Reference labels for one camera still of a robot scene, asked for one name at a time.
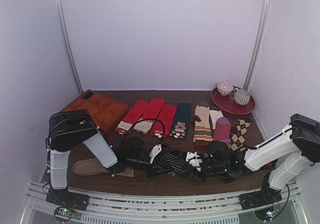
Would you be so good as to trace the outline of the black white striped sock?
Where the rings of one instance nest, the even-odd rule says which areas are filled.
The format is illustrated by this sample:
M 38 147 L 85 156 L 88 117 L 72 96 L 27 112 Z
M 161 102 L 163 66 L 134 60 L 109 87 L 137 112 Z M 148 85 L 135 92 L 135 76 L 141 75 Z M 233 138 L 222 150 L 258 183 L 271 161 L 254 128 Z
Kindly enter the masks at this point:
M 172 150 L 166 157 L 166 162 L 171 166 L 172 171 L 182 173 L 186 175 L 186 172 L 190 170 L 189 166 L 177 166 L 176 164 L 176 152 L 179 150 Z

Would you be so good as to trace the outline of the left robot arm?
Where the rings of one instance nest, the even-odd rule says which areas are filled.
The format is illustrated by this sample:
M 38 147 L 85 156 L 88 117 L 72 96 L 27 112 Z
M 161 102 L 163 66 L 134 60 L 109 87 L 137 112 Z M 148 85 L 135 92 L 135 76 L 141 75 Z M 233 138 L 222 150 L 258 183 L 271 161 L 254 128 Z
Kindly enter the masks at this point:
M 118 148 L 112 149 L 86 109 L 55 113 L 48 122 L 47 166 L 52 197 L 61 206 L 72 201 L 71 193 L 66 191 L 68 159 L 71 150 L 78 145 L 84 144 L 110 174 L 122 173 L 128 168 L 154 168 L 156 159 L 166 148 L 159 142 L 147 152 L 139 138 L 124 136 Z

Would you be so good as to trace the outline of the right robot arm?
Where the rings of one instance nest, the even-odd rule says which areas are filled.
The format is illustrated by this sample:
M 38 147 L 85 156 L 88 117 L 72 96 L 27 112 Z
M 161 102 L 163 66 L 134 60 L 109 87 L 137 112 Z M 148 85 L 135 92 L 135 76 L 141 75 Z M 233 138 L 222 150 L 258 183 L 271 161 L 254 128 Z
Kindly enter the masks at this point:
M 304 169 L 318 163 L 319 122 L 301 114 L 294 114 L 284 129 L 274 137 L 256 146 L 241 146 L 232 151 L 224 142 L 213 141 L 205 148 L 205 155 L 196 152 L 179 153 L 183 173 L 202 183 L 209 176 L 216 176 L 225 182 L 233 182 L 249 172 L 280 157 L 286 160 L 265 177 L 264 188 L 256 194 L 260 204 L 268 204 L 284 186 Z

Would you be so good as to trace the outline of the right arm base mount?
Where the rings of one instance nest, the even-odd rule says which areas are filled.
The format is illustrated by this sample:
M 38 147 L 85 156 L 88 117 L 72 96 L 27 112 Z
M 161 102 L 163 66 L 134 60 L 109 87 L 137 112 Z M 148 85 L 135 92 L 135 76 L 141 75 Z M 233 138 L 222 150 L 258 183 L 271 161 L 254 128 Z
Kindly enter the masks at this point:
M 281 192 L 269 187 L 239 196 L 242 210 L 254 209 L 254 214 L 260 221 L 273 220 L 280 209 L 281 200 Z

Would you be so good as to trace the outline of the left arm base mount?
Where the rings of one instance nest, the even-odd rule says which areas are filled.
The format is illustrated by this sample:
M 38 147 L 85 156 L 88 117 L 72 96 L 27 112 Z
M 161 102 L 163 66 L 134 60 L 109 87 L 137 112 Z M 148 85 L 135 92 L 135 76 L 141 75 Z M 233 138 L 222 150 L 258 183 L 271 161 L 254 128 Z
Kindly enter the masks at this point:
M 70 221 L 77 211 L 86 211 L 89 196 L 70 192 L 67 189 L 54 190 L 50 188 L 46 194 L 46 202 L 56 205 L 54 208 L 54 218 L 59 222 Z

